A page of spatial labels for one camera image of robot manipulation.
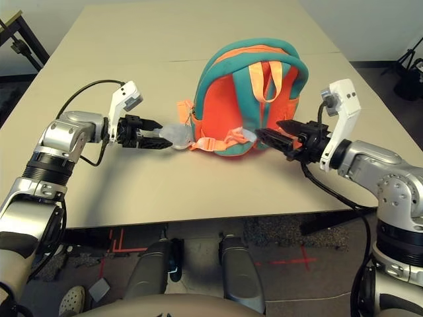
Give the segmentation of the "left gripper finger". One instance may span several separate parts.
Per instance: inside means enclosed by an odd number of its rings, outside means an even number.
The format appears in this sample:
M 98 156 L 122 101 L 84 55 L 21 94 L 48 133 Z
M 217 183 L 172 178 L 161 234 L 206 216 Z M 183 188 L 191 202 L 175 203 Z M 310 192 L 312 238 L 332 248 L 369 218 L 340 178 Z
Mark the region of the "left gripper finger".
M 162 129 L 163 126 L 154 120 L 141 119 L 140 130 L 154 131 L 155 129 Z
M 162 137 L 144 137 L 141 136 L 137 139 L 138 149 L 154 149 L 161 150 L 172 146 L 172 143 Z

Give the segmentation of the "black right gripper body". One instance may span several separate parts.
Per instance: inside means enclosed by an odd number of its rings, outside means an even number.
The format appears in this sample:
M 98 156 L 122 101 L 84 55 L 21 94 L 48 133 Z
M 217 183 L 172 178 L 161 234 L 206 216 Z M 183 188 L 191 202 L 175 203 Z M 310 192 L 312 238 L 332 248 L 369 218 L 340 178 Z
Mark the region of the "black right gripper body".
M 298 134 L 290 134 L 297 137 L 299 145 L 294 145 L 293 150 L 287 154 L 288 160 L 299 162 L 319 162 L 325 147 L 330 141 L 328 125 L 309 121 L 300 122 Z

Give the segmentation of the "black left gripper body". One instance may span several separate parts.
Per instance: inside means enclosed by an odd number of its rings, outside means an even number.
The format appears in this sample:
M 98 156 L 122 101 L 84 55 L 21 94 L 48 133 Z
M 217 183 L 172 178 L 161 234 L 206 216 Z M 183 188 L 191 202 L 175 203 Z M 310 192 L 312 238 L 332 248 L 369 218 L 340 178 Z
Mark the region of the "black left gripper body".
M 116 142 L 123 148 L 137 147 L 137 130 L 141 127 L 141 118 L 134 115 L 125 115 L 118 121 Z

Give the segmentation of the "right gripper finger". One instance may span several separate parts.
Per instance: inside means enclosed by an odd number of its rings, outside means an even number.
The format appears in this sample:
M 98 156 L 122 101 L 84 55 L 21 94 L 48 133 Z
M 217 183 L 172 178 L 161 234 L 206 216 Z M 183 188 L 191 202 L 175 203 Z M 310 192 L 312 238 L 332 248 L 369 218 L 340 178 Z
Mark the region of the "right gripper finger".
M 280 120 L 276 124 L 287 134 L 298 134 L 300 130 L 300 123 L 295 120 Z
M 261 128 L 256 129 L 255 134 L 262 143 L 284 154 L 293 150 L 293 139 L 282 135 L 278 131 L 270 128 Z

